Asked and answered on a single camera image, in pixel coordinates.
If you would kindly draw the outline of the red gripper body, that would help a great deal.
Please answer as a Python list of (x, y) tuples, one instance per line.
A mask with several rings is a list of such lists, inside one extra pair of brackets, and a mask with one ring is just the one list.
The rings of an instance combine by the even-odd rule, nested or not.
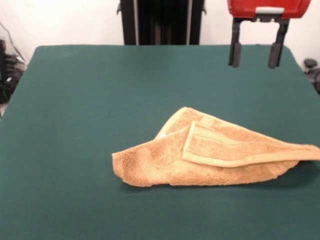
[(235, 19), (277, 23), (299, 19), (307, 11), (309, 0), (229, 0), (228, 10)]

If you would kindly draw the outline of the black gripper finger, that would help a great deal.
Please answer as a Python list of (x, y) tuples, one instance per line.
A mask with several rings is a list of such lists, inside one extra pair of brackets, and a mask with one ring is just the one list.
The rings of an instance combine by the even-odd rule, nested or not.
[(228, 65), (237, 68), (240, 64), (241, 59), (241, 43), (240, 43), (240, 29), (241, 29), (241, 18), (233, 18), (232, 21), (232, 36), (230, 43), (229, 62)]
[(289, 28), (289, 19), (276, 18), (274, 20), (279, 24), (275, 42), (271, 45), (270, 55), (268, 59), (269, 68), (277, 68), (280, 65), (282, 50), (284, 46), (285, 36)]

